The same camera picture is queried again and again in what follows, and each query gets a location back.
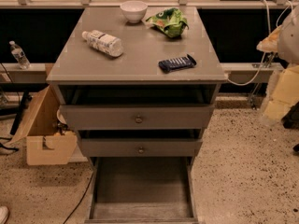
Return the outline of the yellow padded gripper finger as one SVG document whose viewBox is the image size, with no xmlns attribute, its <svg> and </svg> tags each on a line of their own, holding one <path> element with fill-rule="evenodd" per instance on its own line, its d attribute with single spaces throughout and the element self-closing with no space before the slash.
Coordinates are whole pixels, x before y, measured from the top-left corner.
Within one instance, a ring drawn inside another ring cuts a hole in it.
<svg viewBox="0 0 299 224">
<path fill-rule="evenodd" d="M 299 64 L 291 63 L 282 71 L 274 71 L 260 108 L 260 122 L 272 126 L 299 102 Z"/>
<path fill-rule="evenodd" d="M 258 43 L 256 49 L 267 53 L 277 52 L 280 30 L 281 26 L 278 26 L 273 32 L 270 33 L 268 37 Z"/>
</svg>

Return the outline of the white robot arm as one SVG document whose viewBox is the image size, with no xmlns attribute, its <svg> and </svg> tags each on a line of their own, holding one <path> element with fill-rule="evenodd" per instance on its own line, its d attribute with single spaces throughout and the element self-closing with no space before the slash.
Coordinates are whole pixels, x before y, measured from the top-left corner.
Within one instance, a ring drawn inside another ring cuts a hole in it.
<svg viewBox="0 0 299 224">
<path fill-rule="evenodd" d="M 289 64 L 282 72 L 271 75 L 261 106 L 261 122 L 272 125 L 281 121 L 299 103 L 299 5 L 278 28 L 259 42 L 256 49 L 274 52 Z"/>
</svg>

